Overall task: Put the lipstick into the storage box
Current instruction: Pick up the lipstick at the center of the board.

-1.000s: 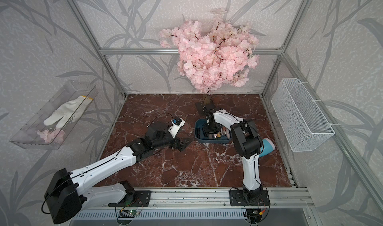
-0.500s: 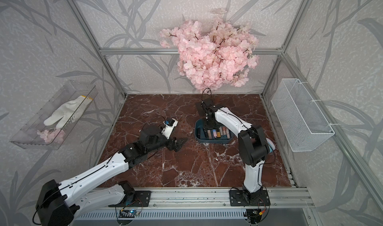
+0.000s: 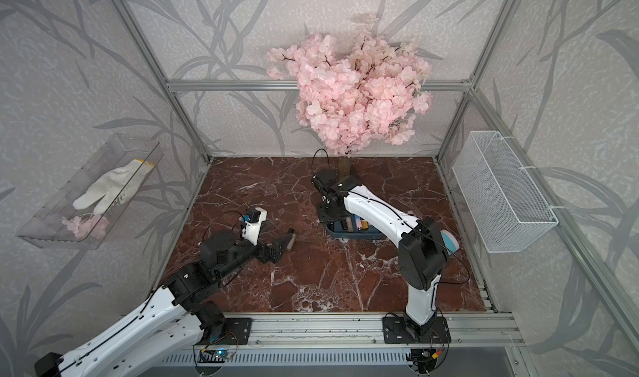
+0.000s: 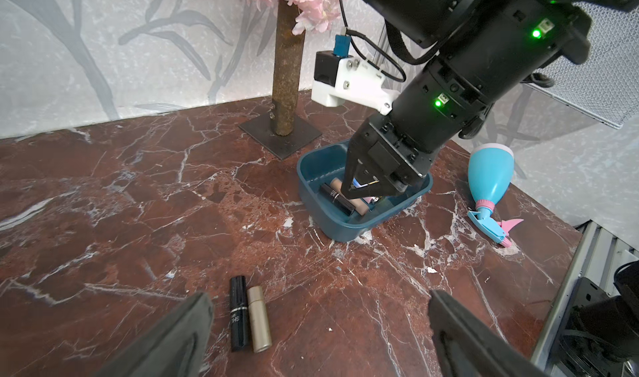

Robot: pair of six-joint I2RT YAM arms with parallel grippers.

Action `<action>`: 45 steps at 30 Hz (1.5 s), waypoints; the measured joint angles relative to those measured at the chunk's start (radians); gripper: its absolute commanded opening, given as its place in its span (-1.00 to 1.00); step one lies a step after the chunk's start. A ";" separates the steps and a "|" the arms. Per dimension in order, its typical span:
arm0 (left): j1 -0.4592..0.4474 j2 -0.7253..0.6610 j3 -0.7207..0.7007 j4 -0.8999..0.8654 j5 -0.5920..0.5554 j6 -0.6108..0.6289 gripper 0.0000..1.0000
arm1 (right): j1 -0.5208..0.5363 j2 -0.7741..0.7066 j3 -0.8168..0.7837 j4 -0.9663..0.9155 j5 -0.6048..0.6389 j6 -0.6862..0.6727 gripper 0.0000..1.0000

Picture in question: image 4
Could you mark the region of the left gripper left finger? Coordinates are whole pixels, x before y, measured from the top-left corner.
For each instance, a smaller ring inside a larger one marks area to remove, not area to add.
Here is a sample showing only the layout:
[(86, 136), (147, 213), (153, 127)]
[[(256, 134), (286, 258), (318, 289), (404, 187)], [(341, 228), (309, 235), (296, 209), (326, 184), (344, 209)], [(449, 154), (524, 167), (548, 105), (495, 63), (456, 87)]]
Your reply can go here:
[(188, 297), (95, 375), (198, 376), (214, 313), (208, 294)]

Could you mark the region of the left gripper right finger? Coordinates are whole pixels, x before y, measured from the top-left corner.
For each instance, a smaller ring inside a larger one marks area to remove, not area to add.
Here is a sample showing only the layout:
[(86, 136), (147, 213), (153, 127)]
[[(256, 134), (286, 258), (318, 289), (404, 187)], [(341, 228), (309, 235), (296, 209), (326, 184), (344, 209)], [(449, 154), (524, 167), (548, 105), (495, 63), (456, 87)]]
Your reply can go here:
[(444, 376), (543, 376), (529, 360), (444, 290), (432, 290), (429, 321)]

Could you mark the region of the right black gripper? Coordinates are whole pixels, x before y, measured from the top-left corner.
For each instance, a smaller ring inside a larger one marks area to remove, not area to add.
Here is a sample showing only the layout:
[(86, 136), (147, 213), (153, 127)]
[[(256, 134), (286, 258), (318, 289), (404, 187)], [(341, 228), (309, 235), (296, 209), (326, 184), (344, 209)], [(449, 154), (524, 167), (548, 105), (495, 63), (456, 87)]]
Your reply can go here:
[(349, 199), (396, 197), (424, 183), (433, 155), (398, 134), (389, 117), (374, 114), (349, 140), (341, 191)]

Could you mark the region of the teal plastic storage box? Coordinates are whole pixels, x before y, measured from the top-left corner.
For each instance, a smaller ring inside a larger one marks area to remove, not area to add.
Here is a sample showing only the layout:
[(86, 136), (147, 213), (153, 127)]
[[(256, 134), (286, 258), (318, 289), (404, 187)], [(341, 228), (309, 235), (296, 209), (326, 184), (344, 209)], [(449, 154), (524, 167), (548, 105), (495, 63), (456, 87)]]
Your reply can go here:
[(319, 229), (336, 242), (350, 242), (363, 232), (412, 207), (428, 193), (433, 178), (428, 175), (420, 187), (409, 187), (397, 197), (385, 197), (369, 207), (361, 216), (358, 212), (348, 216), (320, 193), (320, 186), (335, 178), (344, 177), (348, 141), (321, 147), (301, 156), (297, 163), (299, 195), (306, 210)]

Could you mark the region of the black lipstick tube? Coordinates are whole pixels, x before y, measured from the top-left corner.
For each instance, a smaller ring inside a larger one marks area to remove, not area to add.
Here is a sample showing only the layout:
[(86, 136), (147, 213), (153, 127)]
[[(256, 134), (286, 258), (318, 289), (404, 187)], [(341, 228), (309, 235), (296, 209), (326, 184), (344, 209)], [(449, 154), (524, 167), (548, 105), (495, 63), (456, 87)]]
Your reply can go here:
[(230, 318), (231, 351), (238, 352), (244, 350), (250, 341), (245, 276), (232, 277), (230, 280)]

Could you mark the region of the beige gold lipstick tube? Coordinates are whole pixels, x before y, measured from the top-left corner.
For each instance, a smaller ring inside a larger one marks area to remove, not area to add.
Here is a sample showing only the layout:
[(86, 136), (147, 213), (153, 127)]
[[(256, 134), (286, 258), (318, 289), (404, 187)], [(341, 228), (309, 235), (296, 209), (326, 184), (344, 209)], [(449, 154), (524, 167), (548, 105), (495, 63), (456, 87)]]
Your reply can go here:
[(259, 285), (251, 287), (247, 291), (247, 298), (253, 351), (261, 353), (272, 346), (270, 322), (262, 287)]

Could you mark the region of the tan matte lipstick tube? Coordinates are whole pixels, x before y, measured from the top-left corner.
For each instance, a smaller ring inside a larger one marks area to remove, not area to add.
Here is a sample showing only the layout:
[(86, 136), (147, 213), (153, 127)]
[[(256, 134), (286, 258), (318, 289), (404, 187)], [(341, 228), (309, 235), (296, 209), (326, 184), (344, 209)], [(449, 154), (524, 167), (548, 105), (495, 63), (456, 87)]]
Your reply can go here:
[(346, 200), (347, 202), (349, 202), (349, 204), (351, 204), (354, 207), (354, 210), (361, 216), (366, 215), (369, 211), (369, 205), (367, 202), (363, 201), (362, 199), (356, 198), (356, 199), (348, 199), (344, 196), (343, 192), (341, 191), (342, 188), (342, 182), (341, 180), (339, 180), (338, 178), (334, 178), (330, 184), (332, 189), (334, 189), (336, 192), (339, 193), (339, 195), (341, 195), (341, 197), (344, 198), (344, 200)]

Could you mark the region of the black lipstick gold band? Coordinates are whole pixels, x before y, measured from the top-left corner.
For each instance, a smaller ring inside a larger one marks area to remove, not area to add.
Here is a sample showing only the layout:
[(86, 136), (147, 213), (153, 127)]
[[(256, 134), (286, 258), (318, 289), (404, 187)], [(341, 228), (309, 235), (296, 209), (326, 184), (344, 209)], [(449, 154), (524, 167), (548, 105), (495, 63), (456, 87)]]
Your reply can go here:
[(331, 188), (327, 183), (322, 183), (319, 186), (319, 193), (327, 201), (329, 201), (336, 209), (339, 209), (344, 215), (351, 217), (354, 213), (354, 207), (344, 200), (338, 192)]

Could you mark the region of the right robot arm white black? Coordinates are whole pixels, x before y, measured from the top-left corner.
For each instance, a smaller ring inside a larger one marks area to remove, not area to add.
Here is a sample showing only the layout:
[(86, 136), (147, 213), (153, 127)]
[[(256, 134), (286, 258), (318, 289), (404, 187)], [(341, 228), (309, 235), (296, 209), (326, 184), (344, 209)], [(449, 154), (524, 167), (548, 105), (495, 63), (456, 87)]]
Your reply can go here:
[(473, 137), (492, 106), (558, 58), (583, 64), (591, 18), (582, 2), (631, 12), (638, 0), (364, 0), (383, 16), (394, 54), (420, 73), (389, 113), (349, 140), (341, 191), (395, 197), (427, 177), (454, 136)]

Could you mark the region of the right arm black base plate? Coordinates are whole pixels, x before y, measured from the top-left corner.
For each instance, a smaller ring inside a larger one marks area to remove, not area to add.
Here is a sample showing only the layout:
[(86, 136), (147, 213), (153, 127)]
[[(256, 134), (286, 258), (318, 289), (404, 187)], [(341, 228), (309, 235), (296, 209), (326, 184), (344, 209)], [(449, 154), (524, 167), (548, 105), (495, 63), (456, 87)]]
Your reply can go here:
[(610, 296), (577, 280), (548, 359), (566, 376), (638, 375), (638, 280), (616, 282)]

